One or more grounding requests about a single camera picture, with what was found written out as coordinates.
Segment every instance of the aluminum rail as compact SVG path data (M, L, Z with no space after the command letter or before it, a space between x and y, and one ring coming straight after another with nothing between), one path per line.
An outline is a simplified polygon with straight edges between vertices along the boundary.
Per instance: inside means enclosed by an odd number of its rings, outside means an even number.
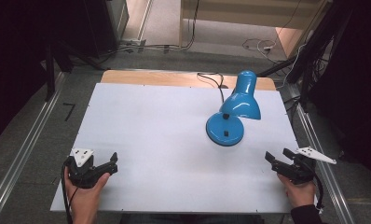
M3 207L11 193L14 189L14 186L20 176L22 169L25 163L28 161L31 152L34 149L34 145L43 130L46 121L55 106L55 103L58 100L58 97L62 91L62 84L65 81L64 73L60 72L57 79L56 79L56 87L57 91L51 97L48 102L45 102L37 119L34 122L31 130L29 131L28 135L26 136L23 144L15 157L14 161L11 163L10 168L8 169L5 177L0 182L0 213L2 212Z
M299 95L298 88L295 84L289 84L288 91L290 92L292 97L296 97ZM308 113L304 112L304 109L301 105L298 105L296 108L297 114L302 122L304 127L305 133L308 136L310 146L319 151L320 153L324 154L324 150L322 145L319 142L316 132L313 129L311 124L311 120ZM337 215L340 220L340 223L343 224L352 224L355 223L354 218L351 214L351 211L348 207L345 197L343 196L342 190L335 178L335 174L331 169L331 165L327 162L317 161L317 164L320 168L322 173L325 186L328 189L328 192L331 196L331 201L334 204L334 207L337 210Z

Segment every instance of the hand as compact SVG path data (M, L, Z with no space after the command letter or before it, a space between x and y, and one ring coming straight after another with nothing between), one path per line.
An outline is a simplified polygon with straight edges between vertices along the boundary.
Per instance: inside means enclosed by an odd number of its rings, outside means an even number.
M303 205L314 204L314 194L316 193L316 187L313 182L294 185L289 178L284 175L279 175L278 178L284 184L286 189L287 197L290 200L290 204L296 208Z
M64 182L66 186L66 194L68 200L71 200L72 195L77 190L73 200L71 201L71 208L73 213L73 222L77 223L95 223L96 215L98 212L99 199L101 191L106 185L110 174L106 173L102 175L98 182L92 189L77 189L69 179L68 167L64 169Z

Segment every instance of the person's arm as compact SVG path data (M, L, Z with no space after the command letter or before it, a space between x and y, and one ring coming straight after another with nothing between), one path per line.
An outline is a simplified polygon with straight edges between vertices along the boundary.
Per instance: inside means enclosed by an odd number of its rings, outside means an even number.
M310 181L301 185L294 185L289 178L279 175L278 178L285 186L285 192L293 206L291 217L295 224L321 224L319 210L314 206L316 187Z
M99 199L104 185L107 183L110 174L102 175L92 189L78 189L69 179L69 171L64 170L64 182L66 194L71 203L74 224L96 223Z

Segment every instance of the white table surface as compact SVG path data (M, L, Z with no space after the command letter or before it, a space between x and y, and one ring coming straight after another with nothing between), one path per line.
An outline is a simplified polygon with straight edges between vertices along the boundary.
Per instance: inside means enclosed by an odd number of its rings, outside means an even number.
M223 92L227 98L232 90ZM298 145L280 94L255 91L254 97L262 119L241 119L243 139L221 147L205 131L221 105L218 89L98 83L74 147L93 149L96 166L118 154L100 210L288 213L265 153L291 164L282 150ZM64 211L61 185L51 211Z

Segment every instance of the lamp base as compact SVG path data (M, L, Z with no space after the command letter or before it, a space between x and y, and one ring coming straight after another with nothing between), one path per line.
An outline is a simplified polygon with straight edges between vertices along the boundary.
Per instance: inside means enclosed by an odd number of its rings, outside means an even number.
M206 122L206 133L216 144L232 147L242 139L244 129L239 118L218 112Z

